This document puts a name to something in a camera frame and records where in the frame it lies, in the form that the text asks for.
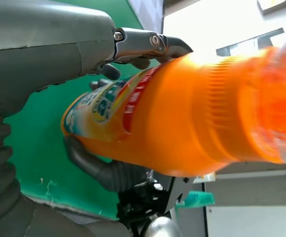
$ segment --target orange bottle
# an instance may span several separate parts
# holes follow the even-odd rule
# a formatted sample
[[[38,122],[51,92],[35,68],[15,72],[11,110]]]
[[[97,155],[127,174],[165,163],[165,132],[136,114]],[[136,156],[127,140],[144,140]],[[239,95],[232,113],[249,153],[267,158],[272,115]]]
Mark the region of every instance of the orange bottle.
[[[286,162],[286,47],[203,63],[190,53],[85,93],[62,119],[89,152],[171,176]]]

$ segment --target green wall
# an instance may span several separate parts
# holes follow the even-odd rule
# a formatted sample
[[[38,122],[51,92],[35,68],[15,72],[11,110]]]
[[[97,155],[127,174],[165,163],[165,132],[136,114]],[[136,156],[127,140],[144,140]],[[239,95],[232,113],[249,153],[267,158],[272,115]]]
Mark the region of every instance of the green wall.
[[[117,27],[142,28],[127,0],[60,1],[105,11]],[[122,77],[137,72],[130,65],[117,67]],[[60,129],[62,114],[70,103],[88,91],[91,80],[99,78],[85,76],[60,86],[50,86],[33,94],[21,112],[6,119],[12,127],[6,143],[13,147],[11,161],[16,165],[23,193],[106,217],[115,216],[117,195],[103,190],[71,164]]]

